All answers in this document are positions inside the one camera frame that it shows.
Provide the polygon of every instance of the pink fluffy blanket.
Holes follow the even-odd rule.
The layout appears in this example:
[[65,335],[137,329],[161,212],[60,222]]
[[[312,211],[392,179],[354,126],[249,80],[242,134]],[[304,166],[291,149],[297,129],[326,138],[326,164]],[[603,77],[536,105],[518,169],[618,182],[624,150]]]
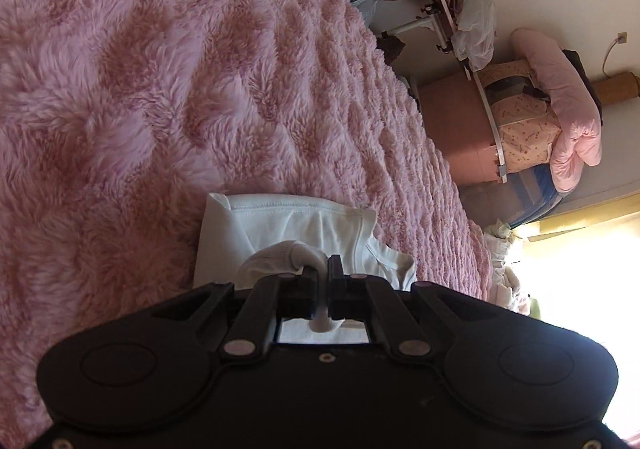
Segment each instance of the pink fluffy blanket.
[[62,337],[190,286],[208,191],[379,215],[421,279],[490,264],[348,0],[0,0],[0,443],[50,420]]

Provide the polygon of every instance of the pink pillow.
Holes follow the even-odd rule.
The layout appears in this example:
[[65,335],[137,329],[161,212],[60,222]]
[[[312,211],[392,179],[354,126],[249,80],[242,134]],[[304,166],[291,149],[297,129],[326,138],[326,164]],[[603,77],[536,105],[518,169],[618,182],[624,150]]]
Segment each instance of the pink pillow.
[[549,166],[560,193],[575,189],[583,163],[597,165],[602,157],[600,114],[580,75],[551,37],[535,30],[511,34],[517,58],[525,58],[543,92],[551,97],[562,132],[553,147]]

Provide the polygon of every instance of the sheer white curtain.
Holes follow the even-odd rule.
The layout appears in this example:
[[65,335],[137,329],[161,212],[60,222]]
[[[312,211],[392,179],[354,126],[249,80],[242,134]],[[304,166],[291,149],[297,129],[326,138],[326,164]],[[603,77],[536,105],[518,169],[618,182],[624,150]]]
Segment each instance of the sheer white curtain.
[[625,439],[640,433],[640,212],[526,243],[513,268],[542,320],[613,355],[620,381],[604,422]]

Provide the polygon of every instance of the brown cylinder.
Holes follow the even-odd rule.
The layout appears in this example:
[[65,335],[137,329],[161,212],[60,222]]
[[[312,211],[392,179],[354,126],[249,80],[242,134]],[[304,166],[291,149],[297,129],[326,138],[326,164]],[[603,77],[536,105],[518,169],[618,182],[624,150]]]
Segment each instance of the brown cylinder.
[[610,79],[593,83],[593,89],[603,106],[624,102],[640,96],[640,79],[631,72],[626,72]]

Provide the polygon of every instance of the folded white garment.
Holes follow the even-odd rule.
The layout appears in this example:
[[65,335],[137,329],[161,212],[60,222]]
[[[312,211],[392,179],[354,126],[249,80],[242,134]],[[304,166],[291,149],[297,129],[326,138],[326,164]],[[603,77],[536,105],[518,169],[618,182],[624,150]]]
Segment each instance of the folded white garment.
[[[193,285],[251,288],[259,277],[299,272],[303,265],[322,277],[328,256],[339,254],[344,273],[384,277],[394,289],[408,290],[416,281],[414,258],[374,238],[375,225],[374,210],[320,198],[212,193],[200,230]],[[312,329],[309,321],[299,319],[284,321],[279,342],[367,342],[364,326],[356,321],[334,321],[325,333],[317,326]]]

